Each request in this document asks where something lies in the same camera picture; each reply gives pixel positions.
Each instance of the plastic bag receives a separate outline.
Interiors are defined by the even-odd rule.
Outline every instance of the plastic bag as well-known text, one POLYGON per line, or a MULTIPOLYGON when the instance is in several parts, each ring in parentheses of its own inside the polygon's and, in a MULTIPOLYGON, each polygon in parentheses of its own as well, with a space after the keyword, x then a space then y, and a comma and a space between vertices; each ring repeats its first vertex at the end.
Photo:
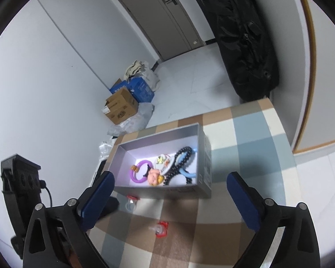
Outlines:
POLYGON ((110 136, 121 136, 135 131, 140 131, 146 128, 151 116, 153 115, 154 105, 151 103, 140 103, 138 112, 126 119, 119 125, 114 125, 109 128, 107 134, 110 136))
POLYGON ((109 141, 103 141, 101 143, 101 145, 99 145, 99 153, 100 153, 100 157, 99 160, 105 160, 109 157, 109 154, 113 148, 115 139, 110 139, 109 141))
POLYGON ((135 77, 141 76, 153 92, 157 91, 160 87, 160 79, 149 68, 149 63, 144 61, 140 70, 135 74, 135 77))

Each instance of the wooden door trim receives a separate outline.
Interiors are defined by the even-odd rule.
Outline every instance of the wooden door trim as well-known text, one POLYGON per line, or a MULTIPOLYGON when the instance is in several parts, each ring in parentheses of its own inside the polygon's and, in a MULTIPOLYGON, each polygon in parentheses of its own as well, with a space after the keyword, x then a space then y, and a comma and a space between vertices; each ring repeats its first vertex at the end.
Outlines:
POLYGON ((306 18, 306 25, 308 28, 309 34, 309 45, 310 45, 310 75, 309 75, 309 88, 308 88, 308 97, 306 99, 306 107, 303 116, 303 120, 301 122, 301 127, 299 130, 299 134, 297 136, 297 140, 295 142, 295 146, 293 148, 293 153, 300 153, 306 151, 306 149, 298 150, 300 142, 302 140, 306 124, 309 119, 310 110, 312 108, 313 95, 315 89, 315 78, 316 78, 316 39, 315 39, 315 29, 313 24, 313 16, 309 7, 308 0, 300 0, 304 9, 304 14, 306 18))
POLYGON ((325 142, 325 143, 322 143, 322 144, 319 144, 319 145, 307 147, 307 148, 304 148, 304 149, 299 149, 299 150, 294 151, 293 153, 294 154, 299 154, 299 153, 303 153, 303 152, 307 152, 307 151, 312 151, 312 150, 315 150, 315 149, 319 149, 319 148, 322 148, 322 147, 326 147, 326 146, 332 145, 332 144, 335 144, 335 140, 331 140, 329 142, 325 142))

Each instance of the doll head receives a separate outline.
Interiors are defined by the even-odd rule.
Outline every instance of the doll head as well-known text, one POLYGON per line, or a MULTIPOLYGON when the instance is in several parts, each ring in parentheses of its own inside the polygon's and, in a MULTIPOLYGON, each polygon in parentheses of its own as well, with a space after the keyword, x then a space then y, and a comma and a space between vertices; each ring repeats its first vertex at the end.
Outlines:
POLYGON ((164 181, 164 176, 160 174, 159 169, 150 169, 147 180, 150 185, 157 186, 164 181))

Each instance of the gift box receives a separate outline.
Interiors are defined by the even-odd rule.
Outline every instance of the gift box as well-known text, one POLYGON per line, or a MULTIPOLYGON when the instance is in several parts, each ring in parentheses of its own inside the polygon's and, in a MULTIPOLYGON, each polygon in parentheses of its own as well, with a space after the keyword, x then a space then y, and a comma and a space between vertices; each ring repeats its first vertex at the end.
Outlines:
MULTIPOLYGON (((109 171, 115 177, 114 190, 125 196, 152 199, 211 197, 211 145, 200 124, 183 126, 119 144, 109 171), (147 177, 148 174, 147 164, 142 164, 135 172, 141 161, 147 160, 154 165, 161 155, 169 156, 172 163, 178 162, 179 156, 175 161, 175 154, 183 147, 193 150, 184 165, 185 171, 195 176, 190 183, 186 182, 183 174, 178 173, 171 178, 168 185, 162 182, 152 186, 148 180, 144 180, 144 176, 147 177)), ((161 175, 165 181, 169 171, 164 170, 161 175)))

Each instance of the blue gripper pad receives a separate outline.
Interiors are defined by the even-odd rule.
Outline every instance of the blue gripper pad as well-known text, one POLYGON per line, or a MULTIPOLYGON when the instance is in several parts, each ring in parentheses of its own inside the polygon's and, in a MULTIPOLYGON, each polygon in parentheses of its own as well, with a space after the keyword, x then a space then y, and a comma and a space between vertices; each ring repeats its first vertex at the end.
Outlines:
POLYGON ((94 227, 114 190, 114 186, 114 175, 105 171, 93 186, 87 188, 80 196, 83 206, 78 205, 77 213, 81 217, 82 231, 86 232, 94 227))
POLYGON ((263 211, 261 211, 262 204, 255 201, 251 194, 250 187, 237 172, 232 172, 227 176, 226 184, 227 190, 247 227, 258 232, 263 216, 263 211))

